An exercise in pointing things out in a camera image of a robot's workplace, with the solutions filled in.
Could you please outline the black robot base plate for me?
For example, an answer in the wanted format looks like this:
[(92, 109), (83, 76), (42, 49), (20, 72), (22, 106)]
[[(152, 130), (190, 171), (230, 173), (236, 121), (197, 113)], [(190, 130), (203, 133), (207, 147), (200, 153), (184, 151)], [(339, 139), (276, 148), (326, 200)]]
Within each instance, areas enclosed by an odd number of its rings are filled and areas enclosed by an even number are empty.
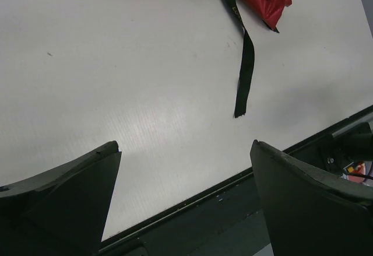
[[(345, 178), (372, 160), (372, 128), (334, 125), (282, 152)], [(104, 242), (101, 255), (273, 255), (252, 167)]]

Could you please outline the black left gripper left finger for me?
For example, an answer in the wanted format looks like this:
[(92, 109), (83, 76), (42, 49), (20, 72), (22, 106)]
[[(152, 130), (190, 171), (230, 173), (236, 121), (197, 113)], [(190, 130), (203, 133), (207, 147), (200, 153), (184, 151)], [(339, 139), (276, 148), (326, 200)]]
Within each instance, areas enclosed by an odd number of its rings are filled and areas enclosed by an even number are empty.
[(111, 141), (1, 186), (1, 255), (97, 255), (120, 161)]

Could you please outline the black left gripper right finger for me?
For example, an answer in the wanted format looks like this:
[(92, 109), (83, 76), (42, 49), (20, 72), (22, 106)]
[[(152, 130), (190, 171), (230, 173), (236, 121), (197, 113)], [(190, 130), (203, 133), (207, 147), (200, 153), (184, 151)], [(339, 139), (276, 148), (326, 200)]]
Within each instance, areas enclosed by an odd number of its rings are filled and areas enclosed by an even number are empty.
[(372, 187), (257, 140), (250, 157), (274, 255), (372, 255)]

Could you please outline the black ribbon gold lettering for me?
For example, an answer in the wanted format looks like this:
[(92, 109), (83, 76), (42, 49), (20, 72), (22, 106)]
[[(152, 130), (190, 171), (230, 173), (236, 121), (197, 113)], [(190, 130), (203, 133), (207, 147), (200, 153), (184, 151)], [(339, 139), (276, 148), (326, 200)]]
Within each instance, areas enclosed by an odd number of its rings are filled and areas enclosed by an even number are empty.
[(251, 88), (252, 75), (254, 72), (255, 50), (254, 44), (246, 27), (244, 26), (244, 22), (242, 21), (242, 17), (238, 10), (237, 1), (223, 1), (230, 12), (230, 15), (235, 20), (235, 24), (240, 27), (240, 30), (242, 30), (243, 33), (242, 57), (234, 108), (234, 118), (238, 118), (245, 115), (247, 112), (247, 101)]

